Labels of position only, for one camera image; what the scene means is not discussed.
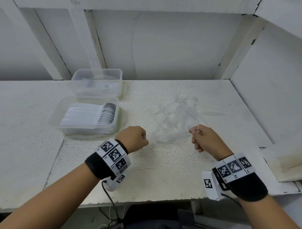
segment table surface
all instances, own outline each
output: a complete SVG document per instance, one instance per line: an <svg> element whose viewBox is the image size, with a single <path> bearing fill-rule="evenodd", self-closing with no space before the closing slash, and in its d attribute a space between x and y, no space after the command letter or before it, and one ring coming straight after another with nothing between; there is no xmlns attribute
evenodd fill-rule
<svg viewBox="0 0 302 229"><path fill-rule="evenodd" d="M114 135L63 136L48 125L59 101L72 96L70 81L0 82L0 211L22 205L43 188L76 168L104 140ZM156 125L149 109L172 101L176 94L197 96L198 111L233 150L244 152L270 194L296 193L295 183L278 183L259 147L272 143L229 80L125 81L120 101L121 128L140 125L147 136ZM152 144L129 155L126 182L111 192L116 203L205 198L201 172L214 159L198 153L191 136L172 144ZM108 205L99 183L81 207Z"/></svg>

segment clear plastic container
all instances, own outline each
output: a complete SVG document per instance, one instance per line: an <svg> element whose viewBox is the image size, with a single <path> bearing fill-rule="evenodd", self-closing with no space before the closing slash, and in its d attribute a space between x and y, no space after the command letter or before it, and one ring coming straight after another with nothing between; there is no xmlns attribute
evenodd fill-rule
<svg viewBox="0 0 302 229"><path fill-rule="evenodd" d="M114 114L114 120L111 124L107 125L61 125L72 103L89 103L96 105L103 105L104 103L114 103L117 108ZM56 107L53 115L49 120L49 124L66 135L79 135L79 134L112 134L115 133L119 125L119 112L120 101L116 97L65 97Z"/></svg>
<svg viewBox="0 0 302 229"><path fill-rule="evenodd" d="M79 69L71 79L75 96L121 97L123 71L120 69Z"/></svg>

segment black cable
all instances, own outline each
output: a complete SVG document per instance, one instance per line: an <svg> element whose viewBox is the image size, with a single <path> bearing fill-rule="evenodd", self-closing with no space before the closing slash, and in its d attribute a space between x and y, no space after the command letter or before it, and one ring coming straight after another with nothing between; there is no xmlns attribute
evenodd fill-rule
<svg viewBox="0 0 302 229"><path fill-rule="evenodd" d="M238 204L238 205L242 208L241 204L238 203L236 200L234 200L232 197L230 197L230 196L228 196L228 195L226 195L226 194L223 194L223 193L221 193L221 195L222 195L222 196L225 196L225 197L227 197L227 198L230 198L231 200L233 200L236 204Z"/></svg>
<svg viewBox="0 0 302 229"><path fill-rule="evenodd" d="M115 209L116 216L117 216L117 221L120 222L121 219L120 219L120 217L119 217L119 215L118 215L116 206L115 206L114 202L112 201L111 197L109 196L108 192L106 191L106 189L105 189L105 187L104 187L104 183L107 183L107 181L106 181L106 180L103 180L103 181L102 181L102 187L103 187L104 192L105 192L106 195L108 196L109 200L111 201L111 203L112 203L112 205L113 205L113 207L114 207L114 209Z"/></svg>
<svg viewBox="0 0 302 229"><path fill-rule="evenodd" d="M109 219L110 220L110 218L101 210L101 208L100 207L98 207L98 209L99 209L99 211L107 218L107 219Z"/></svg>

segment speckled white surface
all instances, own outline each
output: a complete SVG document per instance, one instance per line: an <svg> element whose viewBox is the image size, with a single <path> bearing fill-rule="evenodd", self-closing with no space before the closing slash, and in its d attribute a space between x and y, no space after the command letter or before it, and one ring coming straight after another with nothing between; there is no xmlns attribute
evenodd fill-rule
<svg viewBox="0 0 302 229"><path fill-rule="evenodd" d="M114 137L65 137L62 143L62 134L47 122L59 101L72 95L68 83L0 82L0 211L20 206L44 185L49 186L83 163L103 140ZM292 182L278 183L269 170L259 147L271 142L229 80L125 81L121 128L140 125L151 133L155 123L148 109L173 100L176 93L197 96L199 111L216 114L205 116L210 126L235 153L246 154L271 194L298 191ZM206 197L201 171L212 169L214 159L194 150L189 133L173 144L147 146L130 154L130 159L131 176L110 193L115 202ZM82 207L108 203L98 184Z"/></svg>
<svg viewBox="0 0 302 229"><path fill-rule="evenodd" d="M0 81L0 210L40 192L64 136L48 126L62 97L59 81Z"/></svg>
<svg viewBox="0 0 302 229"><path fill-rule="evenodd" d="M167 80L127 81L120 106L123 109L122 128L140 125L147 135L155 128L148 109L158 109L160 102L169 102L176 93L199 98L199 111L212 111L220 116L205 116L210 126L236 152L245 152L268 185L271 194L298 191L295 184L285 188L277 183L261 157L259 147L271 145L270 140L254 119L229 80ZM58 180L93 153L109 137L72 139L65 137L53 165L47 185ZM212 169L214 159L207 153L198 153L191 136L169 145L151 145L129 155L131 176L110 195L115 202L145 202L204 198L206 193L201 171ZM86 206L109 203L99 183L82 203Z"/></svg>

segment wristband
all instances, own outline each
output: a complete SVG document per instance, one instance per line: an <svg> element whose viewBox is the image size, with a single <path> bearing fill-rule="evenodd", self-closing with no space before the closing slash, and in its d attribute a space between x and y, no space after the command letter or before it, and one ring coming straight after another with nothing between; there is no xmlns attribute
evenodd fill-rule
<svg viewBox="0 0 302 229"><path fill-rule="evenodd" d="M231 190L239 198L254 202L267 196L268 190L243 153L224 158L213 168L223 191Z"/></svg>
<svg viewBox="0 0 302 229"><path fill-rule="evenodd" d="M85 163L96 177L115 179L131 165L127 149L124 148L120 141L109 139L103 142Z"/></svg>

